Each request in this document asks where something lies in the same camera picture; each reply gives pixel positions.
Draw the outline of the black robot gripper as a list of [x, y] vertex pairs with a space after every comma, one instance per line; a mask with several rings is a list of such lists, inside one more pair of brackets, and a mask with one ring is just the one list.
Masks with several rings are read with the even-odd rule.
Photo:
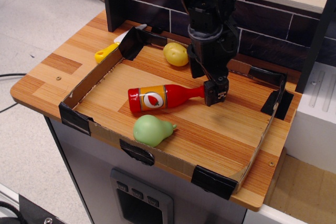
[[238, 50], [238, 29], [223, 24], [213, 33], [204, 33], [188, 26], [191, 44], [187, 48], [192, 78], [207, 76], [204, 100], [207, 106], [224, 102], [229, 89], [227, 64]]

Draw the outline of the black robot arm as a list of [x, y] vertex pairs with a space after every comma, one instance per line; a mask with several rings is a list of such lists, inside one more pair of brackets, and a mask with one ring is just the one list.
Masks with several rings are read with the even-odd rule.
[[236, 0], [182, 0], [189, 15], [187, 48], [193, 78], [207, 76], [208, 106], [225, 101], [229, 89], [228, 63], [237, 55], [239, 35], [232, 18]]

